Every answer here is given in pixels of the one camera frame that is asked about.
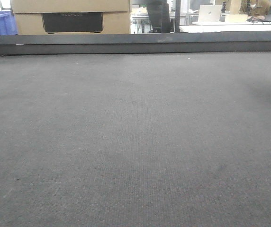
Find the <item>dark pants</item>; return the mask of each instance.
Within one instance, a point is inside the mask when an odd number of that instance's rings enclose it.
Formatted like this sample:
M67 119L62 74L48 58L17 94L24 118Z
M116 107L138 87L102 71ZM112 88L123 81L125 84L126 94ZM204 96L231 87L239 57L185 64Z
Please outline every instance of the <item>dark pants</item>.
M169 33L170 19L167 0L146 0L147 11L154 33Z

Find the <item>white laptop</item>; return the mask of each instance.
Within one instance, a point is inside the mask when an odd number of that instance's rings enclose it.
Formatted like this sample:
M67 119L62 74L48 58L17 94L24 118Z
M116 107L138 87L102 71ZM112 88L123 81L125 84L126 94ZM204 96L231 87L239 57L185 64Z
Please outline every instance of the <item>white laptop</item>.
M201 5L198 22L218 22L221 16L221 5Z

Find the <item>cardboard box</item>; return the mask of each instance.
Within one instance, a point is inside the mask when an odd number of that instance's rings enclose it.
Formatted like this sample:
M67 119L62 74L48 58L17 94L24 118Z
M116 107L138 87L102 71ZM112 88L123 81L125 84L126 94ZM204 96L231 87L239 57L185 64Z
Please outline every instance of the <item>cardboard box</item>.
M15 14L19 35L48 35L40 13ZM59 32L61 35L97 34L95 32ZM129 12L104 12L103 30L99 34L130 34Z
M62 13L72 17L99 12L102 13L102 31L98 34L129 34L130 33L130 0L11 0L19 35L47 35L44 29L44 13ZM96 34L92 30L72 30L55 34Z
M247 14L227 14L225 15L225 22L237 23L246 22L248 19Z
M130 0L11 0L14 13L130 12Z

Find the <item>person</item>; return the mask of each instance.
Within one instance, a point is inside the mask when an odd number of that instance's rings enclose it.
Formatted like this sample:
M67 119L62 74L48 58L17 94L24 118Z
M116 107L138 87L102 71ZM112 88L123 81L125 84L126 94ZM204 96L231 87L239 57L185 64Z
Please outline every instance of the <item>person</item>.
M151 33L169 33L171 28L167 0L146 0L146 4L153 27Z
M271 0L242 0L240 14L257 19L265 19L271 6Z

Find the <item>desk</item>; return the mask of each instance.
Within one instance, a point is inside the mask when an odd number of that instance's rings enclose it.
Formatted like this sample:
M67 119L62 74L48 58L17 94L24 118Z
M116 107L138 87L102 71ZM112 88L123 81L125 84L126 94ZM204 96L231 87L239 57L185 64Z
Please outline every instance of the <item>desk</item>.
M194 25L271 25L271 22L249 22L249 21L244 21L244 22L193 22L192 24Z
M202 32L231 32L231 31L271 31L271 25L201 25L201 26L180 26L181 32L202 33Z
M148 13L141 13L141 14L132 14L131 15L131 18L133 21L137 21L137 20L140 20L140 23L138 23L139 26L137 26L136 28L136 32L139 33L139 30L141 28L141 33L145 33L145 21L148 21L148 25L150 25L150 29L151 30L151 24L150 24L150 21L149 21L149 16L148 16ZM175 12L169 12L169 18L170 20L174 20L175 19ZM186 15L185 14L182 14L180 16L180 18L186 18Z

